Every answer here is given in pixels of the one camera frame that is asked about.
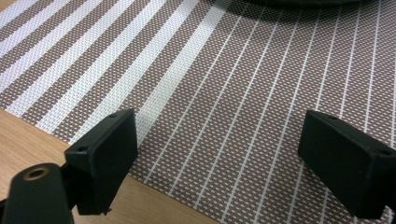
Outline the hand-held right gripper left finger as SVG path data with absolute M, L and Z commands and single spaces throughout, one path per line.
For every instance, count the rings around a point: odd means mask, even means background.
M 81 215 L 107 214 L 138 156 L 134 111 L 122 110 L 105 117 L 64 155 L 69 206 L 76 207 Z

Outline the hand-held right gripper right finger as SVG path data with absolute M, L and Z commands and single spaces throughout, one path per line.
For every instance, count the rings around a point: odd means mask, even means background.
M 396 217 L 396 149 L 347 122 L 308 110 L 298 156 L 354 217 Z

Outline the brown white striped woven placemat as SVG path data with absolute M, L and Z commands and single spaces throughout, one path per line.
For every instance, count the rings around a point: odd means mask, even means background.
M 396 0 L 16 0 L 0 108 L 67 143 L 132 108 L 133 176 L 224 224 L 371 224 L 297 147 L 311 109 L 396 148 Z

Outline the dark round object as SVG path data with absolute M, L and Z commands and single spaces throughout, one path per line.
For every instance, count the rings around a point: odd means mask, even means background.
M 270 7 L 332 7 L 362 0 L 244 0 L 256 5 Z

